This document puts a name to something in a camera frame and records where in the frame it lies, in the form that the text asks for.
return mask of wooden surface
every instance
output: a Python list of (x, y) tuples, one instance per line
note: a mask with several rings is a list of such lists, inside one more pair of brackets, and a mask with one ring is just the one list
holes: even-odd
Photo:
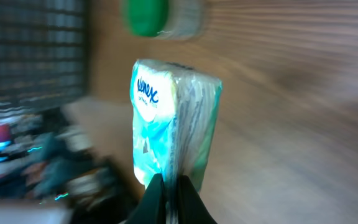
[[(210, 1), (186, 42), (131, 36), (117, 2), (94, 3), (95, 97), (129, 102), (137, 58), (223, 81), (201, 192), (218, 223), (358, 223), (358, 1)], [(131, 152), (125, 130), (105, 144)]]

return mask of green lid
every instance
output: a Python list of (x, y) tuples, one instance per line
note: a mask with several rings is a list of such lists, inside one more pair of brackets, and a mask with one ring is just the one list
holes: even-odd
[(169, 0), (125, 0), (124, 15), (135, 35), (156, 37), (168, 21)]

